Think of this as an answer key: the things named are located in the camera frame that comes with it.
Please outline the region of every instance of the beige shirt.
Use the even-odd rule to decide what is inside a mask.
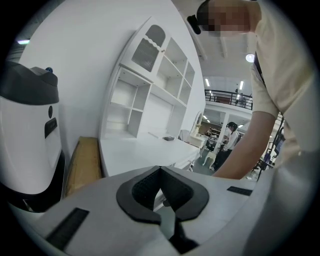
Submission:
[[[259,1],[259,5],[261,20],[255,30],[256,53],[265,85],[256,66],[252,65],[252,111],[270,113],[277,118],[279,112],[285,114],[304,93],[312,81],[315,70],[292,26],[263,2]],[[284,137],[285,142],[281,149],[282,163],[300,151],[295,134],[286,122]]]

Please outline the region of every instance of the white wall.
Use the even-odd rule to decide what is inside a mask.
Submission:
[[[67,161],[79,136],[97,137],[104,93],[130,36],[150,16],[170,31],[196,71],[182,129],[206,105],[201,68],[188,29],[170,0],[66,0],[39,26],[20,63],[52,67],[58,77],[60,130]]]

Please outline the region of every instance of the white shelf unit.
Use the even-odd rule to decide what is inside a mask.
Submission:
[[[154,18],[127,43],[110,78],[100,137],[178,137],[195,71]]]

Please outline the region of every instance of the small object on desk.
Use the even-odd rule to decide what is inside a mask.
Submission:
[[[163,139],[169,142],[169,141],[173,141],[175,137],[169,136],[169,137],[163,137]]]

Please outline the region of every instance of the black headband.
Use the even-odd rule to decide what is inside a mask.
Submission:
[[[209,1],[210,0],[205,0],[202,4],[200,4],[198,10],[196,11],[196,15],[186,18],[194,33],[197,35],[201,33],[200,27],[204,31],[216,31],[213,25],[210,25],[209,29]]]

